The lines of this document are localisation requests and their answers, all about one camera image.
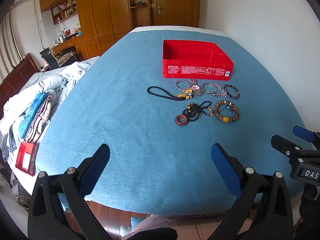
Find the wristwatch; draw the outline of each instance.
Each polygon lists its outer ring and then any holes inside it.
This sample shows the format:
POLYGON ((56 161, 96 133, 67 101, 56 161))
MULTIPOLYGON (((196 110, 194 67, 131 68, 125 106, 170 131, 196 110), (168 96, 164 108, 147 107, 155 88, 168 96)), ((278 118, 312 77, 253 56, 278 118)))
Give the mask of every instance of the wristwatch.
POLYGON ((201 96, 201 87, 197 85, 197 81, 195 79, 190 79, 191 83, 191 89, 193 90, 193 93, 195 94, 196 97, 201 96))

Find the black rope lanyard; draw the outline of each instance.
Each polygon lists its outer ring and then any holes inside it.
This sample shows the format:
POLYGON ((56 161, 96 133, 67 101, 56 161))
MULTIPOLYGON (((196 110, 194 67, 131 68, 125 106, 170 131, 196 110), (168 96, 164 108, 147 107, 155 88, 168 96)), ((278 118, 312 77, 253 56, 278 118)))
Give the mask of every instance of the black rope lanyard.
POLYGON ((167 98, 167 99, 171 99, 171 100, 175 100, 175 101, 184 101, 184 100, 186 100, 186 97, 178 98, 178 97, 170 94, 168 91, 166 91, 166 90, 164 90, 163 88, 160 88, 160 87, 155 87, 155 86, 148 87, 148 88, 147 88, 147 92, 148 92, 148 94, 150 94, 150 95, 153 95, 153 96, 156 96, 156 97, 160 97, 160 98, 167 98), (159 90, 165 92, 167 95, 169 95, 169 97, 152 93, 152 92, 150 92, 150 89, 151 89, 151 88, 159 89, 159 90))
POLYGON ((204 101, 199 106, 197 104, 193 103, 190 105, 190 108, 184 109, 182 114, 187 117, 188 121, 193 122, 200 117, 201 112, 204 113, 205 115, 209 115, 205 111, 203 111, 203 109, 207 109, 209 106, 211 106, 211 104, 212 104, 212 102, 210 102, 210 101, 204 101))

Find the beige curtain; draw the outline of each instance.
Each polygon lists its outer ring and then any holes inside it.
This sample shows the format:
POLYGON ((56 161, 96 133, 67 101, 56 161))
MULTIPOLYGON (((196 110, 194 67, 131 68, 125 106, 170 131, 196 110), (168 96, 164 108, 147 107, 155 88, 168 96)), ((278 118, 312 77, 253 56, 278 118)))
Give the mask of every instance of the beige curtain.
POLYGON ((23 58, 14 35, 9 10, 0 24, 0 83, 23 58))

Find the wooden headboard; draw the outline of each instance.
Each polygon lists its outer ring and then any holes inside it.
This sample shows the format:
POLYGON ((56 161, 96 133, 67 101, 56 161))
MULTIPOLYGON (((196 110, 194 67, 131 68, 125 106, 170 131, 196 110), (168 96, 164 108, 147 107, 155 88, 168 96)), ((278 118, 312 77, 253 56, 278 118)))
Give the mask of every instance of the wooden headboard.
POLYGON ((30 53, 17 65, 0 85, 0 119, 3 117, 3 106, 8 99, 18 94, 30 77, 39 72, 30 53))

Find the door handle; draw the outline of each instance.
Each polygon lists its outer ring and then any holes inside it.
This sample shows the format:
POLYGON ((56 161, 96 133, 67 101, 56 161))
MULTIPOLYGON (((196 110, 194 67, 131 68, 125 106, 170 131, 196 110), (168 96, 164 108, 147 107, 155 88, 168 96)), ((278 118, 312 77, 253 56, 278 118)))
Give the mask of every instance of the door handle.
POLYGON ((163 8, 160 8, 160 5, 158 6, 158 14, 160 14, 161 13, 161 11, 160 10, 164 10, 163 8))

